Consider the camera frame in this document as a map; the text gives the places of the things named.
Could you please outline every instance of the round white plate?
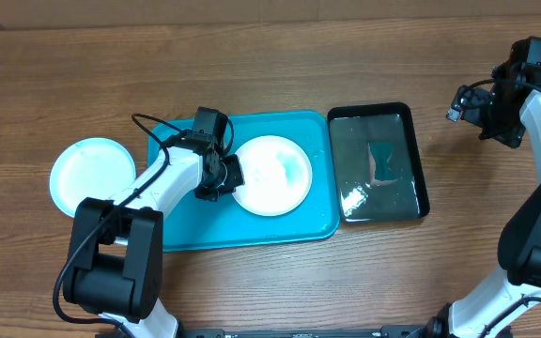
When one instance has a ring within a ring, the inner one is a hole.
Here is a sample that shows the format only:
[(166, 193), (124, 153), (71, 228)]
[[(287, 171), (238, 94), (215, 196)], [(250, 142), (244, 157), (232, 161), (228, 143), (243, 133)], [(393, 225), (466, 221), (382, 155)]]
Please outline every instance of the round white plate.
[(233, 196), (246, 210), (278, 216), (297, 207), (312, 185), (312, 165), (295, 143), (279, 136), (260, 136), (236, 154), (245, 184)]
[(104, 138), (79, 141), (64, 150), (49, 176), (49, 192), (65, 214), (86, 197), (106, 199), (135, 180), (131, 154), (118, 142)]

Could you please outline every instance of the blue tray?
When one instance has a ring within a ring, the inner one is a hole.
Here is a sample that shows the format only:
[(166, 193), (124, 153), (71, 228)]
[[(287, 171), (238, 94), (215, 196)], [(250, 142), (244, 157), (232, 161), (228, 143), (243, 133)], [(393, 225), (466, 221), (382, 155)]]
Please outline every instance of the blue tray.
[[(263, 217), (243, 209), (231, 195), (212, 203), (188, 193), (164, 220), (163, 250), (176, 252), (324, 239), (339, 225), (339, 211), (327, 121), (313, 111), (231, 116), (235, 140), (231, 153), (263, 135), (283, 136), (298, 144), (312, 163), (312, 186), (304, 201), (285, 215)], [(169, 121), (181, 129), (193, 120)], [(158, 125), (154, 134), (166, 139), (176, 133)], [(147, 165), (158, 156), (152, 139)]]

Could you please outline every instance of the black container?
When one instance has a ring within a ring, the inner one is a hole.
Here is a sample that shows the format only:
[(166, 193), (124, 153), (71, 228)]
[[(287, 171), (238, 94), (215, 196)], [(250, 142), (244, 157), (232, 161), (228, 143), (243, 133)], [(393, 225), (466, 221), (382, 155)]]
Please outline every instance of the black container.
[(344, 222), (404, 221), (429, 213), (409, 106), (338, 107), (327, 119)]

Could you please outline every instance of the white circular lid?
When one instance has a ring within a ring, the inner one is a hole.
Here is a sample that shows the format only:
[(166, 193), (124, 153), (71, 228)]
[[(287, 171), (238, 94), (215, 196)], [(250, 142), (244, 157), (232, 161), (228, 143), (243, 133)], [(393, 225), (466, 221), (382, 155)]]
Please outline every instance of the white circular lid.
[(278, 216), (297, 207), (312, 185), (312, 165), (295, 143), (279, 136), (260, 136), (237, 152), (244, 185), (233, 196), (246, 210)]
[(104, 138), (79, 141), (57, 158), (49, 176), (49, 192), (65, 214), (86, 197), (109, 198), (135, 180), (131, 154), (118, 142)]

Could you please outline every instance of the brown table surface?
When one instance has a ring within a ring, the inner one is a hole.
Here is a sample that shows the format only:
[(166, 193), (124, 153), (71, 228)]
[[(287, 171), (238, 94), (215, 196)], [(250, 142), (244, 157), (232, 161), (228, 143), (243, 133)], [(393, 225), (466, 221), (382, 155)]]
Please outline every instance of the brown table surface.
[[(192, 117), (403, 101), (431, 212), (341, 225), (324, 241), (164, 256), (161, 294), (187, 329), (424, 324), (497, 266), (502, 227), (536, 186), (529, 139), (509, 149), (444, 116), (541, 17), (0, 32), (0, 335), (92, 336), (51, 304), (72, 220), (48, 188), (72, 143), (109, 137), (146, 165), (134, 112)], [(65, 304), (72, 315), (77, 306)], [(541, 306), (514, 325), (541, 336)]]

